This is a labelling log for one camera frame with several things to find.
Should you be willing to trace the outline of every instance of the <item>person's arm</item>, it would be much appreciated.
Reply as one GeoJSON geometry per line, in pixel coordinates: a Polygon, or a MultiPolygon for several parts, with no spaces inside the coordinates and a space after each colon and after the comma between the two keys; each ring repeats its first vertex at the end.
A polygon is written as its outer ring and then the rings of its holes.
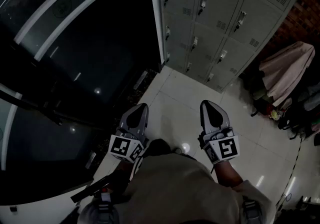
{"type": "Polygon", "coordinates": [[[215,164],[214,169],[218,182],[222,186],[233,188],[244,182],[229,161],[215,164]]]}

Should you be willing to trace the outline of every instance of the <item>hanging fabric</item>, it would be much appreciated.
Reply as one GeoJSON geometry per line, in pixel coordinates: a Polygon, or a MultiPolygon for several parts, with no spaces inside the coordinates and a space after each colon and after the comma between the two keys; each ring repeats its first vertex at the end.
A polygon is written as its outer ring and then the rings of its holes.
{"type": "Polygon", "coordinates": [[[298,41],[261,62],[262,80],[275,107],[293,91],[314,56],[315,48],[311,44],[298,41]]]}

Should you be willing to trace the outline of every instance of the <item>white tile floor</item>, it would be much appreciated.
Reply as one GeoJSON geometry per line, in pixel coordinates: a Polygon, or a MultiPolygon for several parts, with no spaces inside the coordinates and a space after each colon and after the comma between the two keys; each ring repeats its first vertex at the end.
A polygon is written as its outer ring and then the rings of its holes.
{"type": "MultiPolygon", "coordinates": [[[[303,141],[289,185],[300,146],[300,139],[289,140],[286,131],[266,117],[250,116],[251,98],[236,80],[224,93],[165,66],[143,95],[140,103],[149,105],[149,122],[145,132],[151,139],[162,138],[172,147],[185,147],[187,154],[212,169],[207,155],[199,147],[200,103],[209,100],[219,104],[228,114],[231,126],[239,137],[240,156],[232,166],[243,179],[257,186],[274,204],[285,188],[292,199],[285,207],[294,206],[301,196],[320,202],[320,146],[313,138],[303,141]]],[[[95,181],[112,172],[117,160],[107,155],[95,174],[95,181]]]]}

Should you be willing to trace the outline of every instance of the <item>beige shirt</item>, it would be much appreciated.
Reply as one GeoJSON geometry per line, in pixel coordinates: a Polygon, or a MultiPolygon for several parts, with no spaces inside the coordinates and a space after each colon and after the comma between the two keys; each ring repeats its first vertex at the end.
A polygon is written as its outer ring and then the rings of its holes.
{"type": "Polygon", "coordinates": [[[274,99],[274,106],[294,90],[314,56],[315,48],[311,44],[298,41],[261,62],[259,70],[264,72],[262,80],[268,97],[274,99]]]}
{"type": "Polygon", "coordinates": [[[180,224],[195,220],[238,224],[243,222],[243,196],[260,204],[262,223],[270,223],[276,211],[249,181],[224,187],[213,180],[203,164],[178,154],[145,158],[124,194],[131,199],[115,205],[121,224],[180,224]]]}

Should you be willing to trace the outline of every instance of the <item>red brick wall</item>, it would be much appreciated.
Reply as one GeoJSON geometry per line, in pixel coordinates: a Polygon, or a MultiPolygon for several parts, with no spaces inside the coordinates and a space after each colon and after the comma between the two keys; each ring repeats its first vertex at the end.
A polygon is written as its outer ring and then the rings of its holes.
{"type": "Polygon", "coordinates": [[[320,50],[320,0],[296,0],[281,26],[243,73],[256,72],[262,60],[297,41],[313,45],[316,54],[320,50]]]}

